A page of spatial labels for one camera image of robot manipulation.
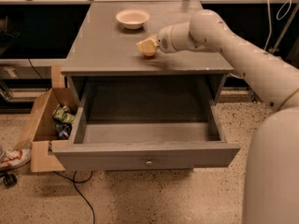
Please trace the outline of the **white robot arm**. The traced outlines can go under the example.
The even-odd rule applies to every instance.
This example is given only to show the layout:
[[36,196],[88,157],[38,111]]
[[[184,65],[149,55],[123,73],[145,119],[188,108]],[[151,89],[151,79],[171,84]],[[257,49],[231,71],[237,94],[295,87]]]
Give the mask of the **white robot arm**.
[[271,110],[249,144],[242,224],[299,224],[299,71],[236,35],[209,9],[136,44],[152,56],[217,51]]

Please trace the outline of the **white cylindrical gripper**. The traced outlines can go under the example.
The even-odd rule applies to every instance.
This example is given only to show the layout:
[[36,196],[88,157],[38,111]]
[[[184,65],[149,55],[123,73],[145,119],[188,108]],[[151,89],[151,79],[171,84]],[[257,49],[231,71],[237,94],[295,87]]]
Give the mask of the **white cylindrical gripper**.
[[155,51],[159,49],[164,53],[175,53],[179,51],[196,51],[197,42],[190,35],[190,24],[188,22],[164,27],[157,35],[151,35],[147,40],[136,44],[138,50]]

